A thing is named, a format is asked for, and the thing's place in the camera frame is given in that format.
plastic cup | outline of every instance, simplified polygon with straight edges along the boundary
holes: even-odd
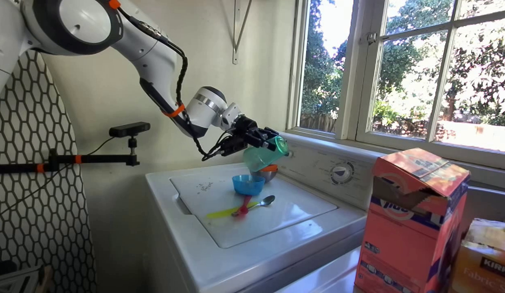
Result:
[[[253,198],[262,193],[265,180],[262,176],[237,175],[232,176],[232,188],[237,196]]]
[[[273,137],[270,142],[275,144],[275,150],[249,147],[242,152],[242,162],[245,163],[250,175],[263,170],[283,157],[288,157],[288,146],[281,137]]]

box flap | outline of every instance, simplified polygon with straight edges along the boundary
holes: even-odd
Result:
[[[407,196],[402,196],[392,183],[374,178],[372,180],[372,189],[377,191],[376,198],[384,199],[387,202],[392,202],[405,211],[413,211],[416,204],[425,201],[429,194],[425,193],[410,193]]]
[[[469,176],[469,172],[451,165],[449,162],[421,149],[390,154],[381,157],[381,160],[407,173],[416,181],[416,185],[421,183],[425,188],[433,189],[441,198],[449,198],[454,189]]]

washing machine lid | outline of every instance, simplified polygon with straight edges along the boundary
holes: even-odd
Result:
[[[187,211],[196,217],[219,248],[232,248],[337,209],[330,199],[315,198],[315,193],[304,186],[276,176],[252,199],[260,201],[273,194],[275,201],[270,207],[252,209],[242,219],[208,219],[208,214],[237,209],[242,204],[242,198],[234,194],[231,178],[244,175],[245,170],[236,167],[218,172],[214,173],[209,168],[198,170],[195,176],[190,173],[177,175],[169,178],[169,181]],[[309,230],[317,230],[317,227],[306,227],[301,233]]]

blue cup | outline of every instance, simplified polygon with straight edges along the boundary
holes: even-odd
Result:
[[[237,175],[232,176],[232,188],[237,196],[255,198],[262,193],[265,180],[262,176]]]

knob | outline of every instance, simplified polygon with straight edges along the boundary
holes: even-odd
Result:
[[[335,185],[348,183],[353,176],[353,167],[350,163],[338,163],[330,172],[330,180]]]

